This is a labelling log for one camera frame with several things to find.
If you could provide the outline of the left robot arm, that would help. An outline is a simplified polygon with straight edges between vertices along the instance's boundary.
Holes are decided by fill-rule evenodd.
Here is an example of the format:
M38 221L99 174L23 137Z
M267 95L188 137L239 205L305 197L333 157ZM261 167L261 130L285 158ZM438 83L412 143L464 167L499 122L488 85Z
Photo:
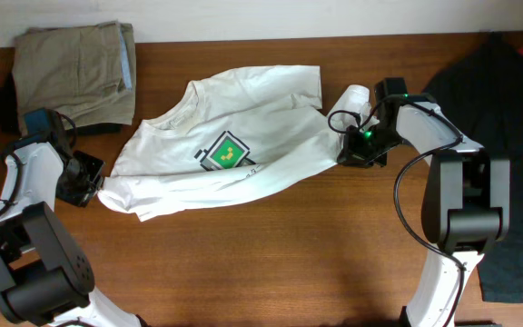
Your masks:
M103 185L104 161L74 149L54 110L25 115L27 136L2 152L0 313L35 326L144 327L95 285L82 248L54 213L56 200L85 207Z

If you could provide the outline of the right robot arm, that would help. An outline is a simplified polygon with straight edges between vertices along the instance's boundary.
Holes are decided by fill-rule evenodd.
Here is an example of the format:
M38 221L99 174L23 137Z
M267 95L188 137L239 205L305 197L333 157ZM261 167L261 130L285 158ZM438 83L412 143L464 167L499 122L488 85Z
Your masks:
M411 94L400 77L385 78L374 90L351 85L328 114L342 136L337 161L359 168L383 167L390 150L410 145L417 156L399 171L393 202L408 234L427 249L413 297L398 324L452 326L469 276L509 229L510 162L489 154L442 113L430 94ZM400 184L419 162L429 165L421 205L422 235L400 207Z

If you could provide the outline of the white printed t-shirt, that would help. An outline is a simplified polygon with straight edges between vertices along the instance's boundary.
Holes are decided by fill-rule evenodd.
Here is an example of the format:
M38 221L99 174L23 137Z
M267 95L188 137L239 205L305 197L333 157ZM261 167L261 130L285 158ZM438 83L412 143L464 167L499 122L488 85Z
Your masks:
M342 136L321 108L314 65L241 67L192 81L175 107L141 122L99 200L146 221L278 193L336 163Z

